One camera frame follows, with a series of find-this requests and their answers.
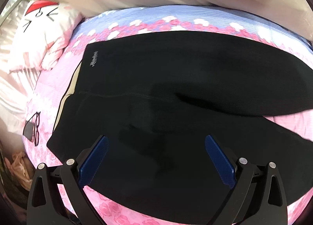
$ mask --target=metal pin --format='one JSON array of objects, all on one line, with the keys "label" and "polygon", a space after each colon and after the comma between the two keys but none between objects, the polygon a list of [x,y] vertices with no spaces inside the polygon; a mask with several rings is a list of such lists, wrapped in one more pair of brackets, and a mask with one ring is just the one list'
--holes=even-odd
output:
[{"label": "metal pin", "polygon": [[68,159],[68,160],[66,161],[66,164],[67,164],[67,165],[73,165],[74,162],[75,162],[74,159]]},{"label": "metal pin", "polygon": [[239,162],[240,162],[241,164],[247,164],[247,163],[248,163],[248,160],[247,160],[246,158],[240,158],[240,159],[239,159]]},{"label": "metal pin", "polygon": [[39,165],[38,165],[38,169],[43,169],[44,168],[44,163],[40,163]]},{"label": "metal pin", "polygon": [[273,163],[273,162],[270,162],[270,167],[272,168],[272,169],[274,169],[274,168],[276,168],[276,164],[275,163]]}]

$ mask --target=black pants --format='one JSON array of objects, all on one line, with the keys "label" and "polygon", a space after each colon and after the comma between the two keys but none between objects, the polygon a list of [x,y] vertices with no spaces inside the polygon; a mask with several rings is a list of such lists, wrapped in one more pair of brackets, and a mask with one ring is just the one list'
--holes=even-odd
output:
[{"label": "black pants", "polygon": [[205,150],[214,134],[254,164],[275,162],[291,204],[313,187],[313,143],[262,116],[312,109],[312,83],[293,55],[230,35],[93,43],[47,146],[64,162],[106,135],[93,189],[153,217],[206,224],[229,191]]}]

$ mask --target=blue textured pad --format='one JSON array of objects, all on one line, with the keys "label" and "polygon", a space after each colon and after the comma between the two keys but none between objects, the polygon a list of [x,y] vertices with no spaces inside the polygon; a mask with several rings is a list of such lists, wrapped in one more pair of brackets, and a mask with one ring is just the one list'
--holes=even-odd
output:
[{"label": "blue textured pad", "polygon": [[85,159],[79,170],[78,185],[81,189],[84,186],[91,184],[91,181],[94,178],[94,175],[96,174],[104,156],[106,155],[108,148],[109,140],[107,137],[103,136]]},{"label": "blue textured pad", "polygon": [[235,169],[211,135],[205,138],[205,148],[223,183],[232,189],[236,184]]}]

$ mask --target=floral pattern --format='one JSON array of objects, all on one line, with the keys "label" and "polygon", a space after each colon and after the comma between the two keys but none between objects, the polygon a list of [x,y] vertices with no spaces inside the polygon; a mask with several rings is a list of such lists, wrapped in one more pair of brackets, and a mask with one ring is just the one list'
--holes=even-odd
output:
[{"label": "floral pattern", "polygon": [[[110,11],[102,13],[94,19],[101,19],[117,14],[119,11]],[[92,19],[86,20],[84,24],[89,24]],[[137,35],[149,32],[167,32],[167,31],[202,31],[202,32],[215,32],[227,35],[234,35],[242,38],[248,38],[257,42],[261,42],[270,46],[277,47],[284,51],[294,54],[299,59],[303,60],[307,65],[313,69],[313,59],[309,58],[307,53],[303,53],[301,49],[297,50],[296,46],[290,47],[290,42],[275,43],[270,35],[267,35],[263,30],[261,36],[258,33],[252,33],[239,23],[229,22],[224,27],[218,27],[210,23],[210,21],[202,18],[194,18],[193,21],[185,19],[178,19],[173,15],[168,15],[154,22],[146,23],[141,19],[134,19],[128,24],[120,25],[116,21],[112,21],[106,28],[101,31],[96,29],[89,30],[86,34],[77,32],[73,35],[72,40],[66,47],[63,55],[61,56],[58,64],[49,72],[42,72],[37,86],[34,91],[34,97],[28,104],[28,118],[35,112],[40,111],[40,126],[39,126],[39,145],[34,147],[34,144],[23,139],[26,152],[34,164],[38,166],[39,163],[44,162],[48,166],[58,166],[61,162],[55,155],[47,148],[46,144],[53,132],[54,122],[57,116],[60,100],[65,93],[72,74],[82,59],[85,47],[89,43],[97,41],[106,41],[115,38],[122,38],[125,36]],[[313,139],[313,129],[309,127],[313,123],[312,111],[305,111],[290,116],[271,117],[269,120],[282,125],[302,137]],[[65,192],[63,185],[59,185],[62,200],[65,206],[74,213],[68,196]],[[84,191],[99,213],[108,225],[174,225],[176,223],[163,221],[136,211],[130,210],[120,204],[108,199],[107,197],[99,194],[95,190],[86,186]],[[291,224],[298,215],[303,211],[308,203],[308,200],[313,195],[313,189],[305,196],[299,199],[296,203],[288,207],[288,220]]]}]

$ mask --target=black eyeglasses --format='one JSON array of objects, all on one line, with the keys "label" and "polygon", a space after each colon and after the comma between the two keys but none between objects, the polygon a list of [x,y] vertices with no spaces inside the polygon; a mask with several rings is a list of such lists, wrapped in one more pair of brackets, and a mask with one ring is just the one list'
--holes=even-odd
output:
[{"label": "black eyeglasses", "polygon": [[35,119],[33,131],[32,131],[33,138],[31,140],[31,142],[34,142],[35,146],[37,146],[39,144],[39,131],[38,131],[38,128],[39,128],[39,124],[40,124],[40,112],[36,112],[35,114],[33,114],[32,117],[26,122],[26,124],[28,122],[32,121],[34,116],[36,116],[36,119]]}]

